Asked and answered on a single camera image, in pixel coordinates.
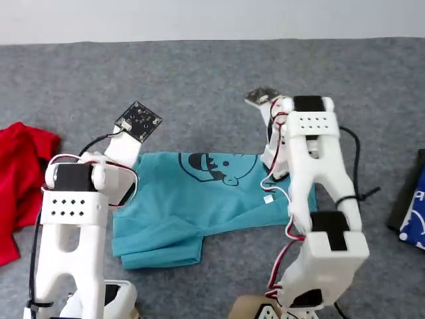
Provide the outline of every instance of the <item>t-shirt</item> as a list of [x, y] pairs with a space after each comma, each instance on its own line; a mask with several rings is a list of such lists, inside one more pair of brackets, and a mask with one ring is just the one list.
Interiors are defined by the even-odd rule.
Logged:
[[425, 249], [425, 166], [412, 199], [409, 211], [400, 228], [399, 237], [421, 249]]
[[[268, 170], [257, 155], [159, 152], [134, 168], [137, 194], [114, 214], [112, 250], [125, 269], [195, 264], [205, 236], [288, 222], [284, 194], [260, 187]], [[265, 185], [288, 191], [289, 183]], [[314, 189], [308, 201], [315, 211]]]

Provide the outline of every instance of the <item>white wall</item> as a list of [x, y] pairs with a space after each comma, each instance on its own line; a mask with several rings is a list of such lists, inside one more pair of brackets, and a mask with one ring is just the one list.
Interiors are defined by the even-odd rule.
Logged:
[[0, 44], [425, 37], [424, 0], [0, 0]]

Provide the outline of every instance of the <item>cardboard base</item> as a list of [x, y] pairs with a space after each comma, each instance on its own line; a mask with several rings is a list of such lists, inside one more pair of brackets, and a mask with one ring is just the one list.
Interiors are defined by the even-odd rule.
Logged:
[[273, 299], [265, 296], [241, 296], [236, 299], [228, 319], [255, 319], [262, 304], [271, 304], [280, 318], [280, 310]]

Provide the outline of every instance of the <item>black cable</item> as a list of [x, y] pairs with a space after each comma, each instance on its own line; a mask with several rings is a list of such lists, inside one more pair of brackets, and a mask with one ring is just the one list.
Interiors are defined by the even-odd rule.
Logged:
[[39, 239], [39, 229], [40, 229], [40, 221], [41, 221], [41, 208], [39, 214], [37, 215], [37, 219], [35, 221], [34, 227], [34, 238], [33, 238], [33, 246], [31, 247], [31, 257], [29, 264], [29, 284], [28, 284], [28, 295], [29, 301], [27, 302], [27, 307], [31, 310], [31, 319], [36, 319], [36, 308], [39, 307], [51, 307], [53, 303], [51, 302], [35, 302], [35, 257], [37, 255], [37, 241]]
[[346, 199], [356, 199], [357, 202], [364, 201], [369, 196], [371, 196], [371, 195], [373, 195], [376, 192], [378, 192], [378, 191], [381, 190], [381, 188], [378, 186], [378, 187], [375, 187], [374, 189], [372, 189], [372, 190], [370, 190], [370, 191], [368, 191], [368, 192], [366, 192], [364, 194], [360, 194], [360, 192], [359, 192], [359, 160], [360, 160], [360, 151], [361, 151], [360, 139], [356, 135], [356, 133], [354, 133], [349, 128], [346, 128], [344, 126], [340, 126], [339, 129], [341, 131], [347, 132], [354, 139], [354, 142], [356, 144], [356, 152], [355, 152], [354, 166], [353, 166], [354, 195], [348, 195], [348, 196], [344, 196], [344, 197], [338, 199], [335, 202], [335, 207], [336, 208], [338, 208], [339, 204], [341, 202], [343, 202], [344, 200], [346, 200]]
[[111, 134], [105, 134], [105, 135], [101, 135], [98, 136], [97, 138], [95, 138], [94, 140], [92, 140], [89, 144], [87, 144], [86, 146], [83, 147], [83, 149], [81, 150], [81, 152], [78, 154], [78, 156], [82, 156], [82, 154], [84, 154], [85, 152], [87, 152], [87, 150], [89, 148], [91, 148], [94, 144], [99, 143], [103, 140], [105, 140], [106, 138], [113, 138], [114, 136], [117, 136], [119, 134], [121, 134], [124, 130], [120, 130], [116, 133], [111, 133]]
[[337, 302], [334, 302], [333, 304], [335, 306], [335, 309], [338, 311], [339, 315], [341, 316], [342, 319], [349, 319], [344, 312], [342, 311], [342, 309], [339, 307]]
[[290, 314], [292, 317], [294, 317], [295, 319], [298, 319], [298, 317], [295, 314], [292, 314], [291, 312], [287, 311], [288, 314]]
[[361, 150], [360, 139], [356, 135], [356, 133], [354, 133], [349, 128], [340, 126], [339, 129], [341, 131], [345, 131], [348, 134], [350, 134], [351, 137], [354, 139], [354, 142], [356, 143], [356, 154], [354, 157], [354, 166], [353, 166], [353, 184], [354, 184], [354, 193], [358, 195], [359, 194], [359, 160], [360, 160], [360, 150]]

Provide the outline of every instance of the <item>cartoon print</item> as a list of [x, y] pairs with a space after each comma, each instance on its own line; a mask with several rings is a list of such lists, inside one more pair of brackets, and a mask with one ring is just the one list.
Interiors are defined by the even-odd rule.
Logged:
[[257, 162], [257, 155], [179, 153], [181, 168], [200, 182], [222, 181], [237, 186], [239, 179], [247, 176]]
[[402, 241], [409, 241], [415, 243], [416, 246], [425, 249], [425, 221], [424, 218], [417, 211], [412, 209], [412, 214], [407, 224], [400, 232], [400, 239]]
[[425, 192], [416, 191], [412, 209], [406, 214], [399, 234], [402, 241], [408, 241], [422, 249], [425, 249], [424, 200]]

